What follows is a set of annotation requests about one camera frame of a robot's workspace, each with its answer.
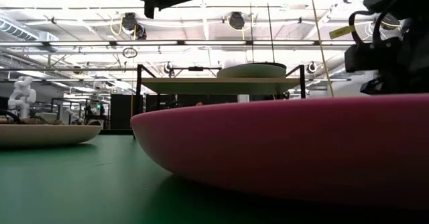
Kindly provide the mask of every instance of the green table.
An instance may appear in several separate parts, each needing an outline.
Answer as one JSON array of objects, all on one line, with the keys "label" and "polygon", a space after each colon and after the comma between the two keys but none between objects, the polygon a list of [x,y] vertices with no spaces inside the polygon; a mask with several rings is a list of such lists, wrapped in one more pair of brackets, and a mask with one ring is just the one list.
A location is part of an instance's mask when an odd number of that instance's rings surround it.
[{"label": "green table", "polygon": [[132,136],[67,148],[0,152],[0,223],[373,223],[424,212],[275,200],[172,176]]}]

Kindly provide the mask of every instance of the shelf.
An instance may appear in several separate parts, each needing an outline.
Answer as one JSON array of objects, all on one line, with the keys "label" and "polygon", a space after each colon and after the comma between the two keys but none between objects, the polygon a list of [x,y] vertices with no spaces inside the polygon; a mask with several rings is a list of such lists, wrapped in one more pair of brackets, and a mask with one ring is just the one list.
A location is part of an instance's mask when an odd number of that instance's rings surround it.
[{"label": "shelf", "polygon": [[142,78],[159,94],[276,95],[300,84],[299,78]]}]

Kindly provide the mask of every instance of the pink foam disc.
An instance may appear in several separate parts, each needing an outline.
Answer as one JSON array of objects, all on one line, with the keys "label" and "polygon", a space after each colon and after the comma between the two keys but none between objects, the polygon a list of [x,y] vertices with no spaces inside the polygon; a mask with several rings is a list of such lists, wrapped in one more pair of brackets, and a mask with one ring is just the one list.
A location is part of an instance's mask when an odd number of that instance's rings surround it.
[{"label": "pink foam disc", "polygon": [[429,95],[185,107],[131,119],[160,166],[270,197],[429,208]]}]

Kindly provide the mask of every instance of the green table surface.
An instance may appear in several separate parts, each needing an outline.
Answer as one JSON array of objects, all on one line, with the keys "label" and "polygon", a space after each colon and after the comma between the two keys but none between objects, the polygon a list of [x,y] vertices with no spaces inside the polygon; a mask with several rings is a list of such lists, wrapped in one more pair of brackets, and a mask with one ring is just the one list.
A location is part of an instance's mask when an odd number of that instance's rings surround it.
[{"label": "green table surface", "polygon": [[170,174],[130,135],[0,152],[0,223],[426,223],[425,211],[356,209],[222,190]]}]

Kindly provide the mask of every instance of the yellow label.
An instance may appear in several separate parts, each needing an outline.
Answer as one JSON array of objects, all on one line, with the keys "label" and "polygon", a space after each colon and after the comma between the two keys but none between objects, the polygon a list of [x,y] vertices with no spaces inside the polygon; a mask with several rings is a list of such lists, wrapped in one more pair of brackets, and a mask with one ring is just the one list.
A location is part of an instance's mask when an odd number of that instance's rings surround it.
[{"label": "yellow label", "polygon": [[337,29],[337,30],[330,32],[329,36],[333,40],[335,38],[345,36],[351,32],[355,32],[355,31],[356,31],[356,28],[354,25],[353,26],[346,26],[346,27],[342,27],[341,29]]}]

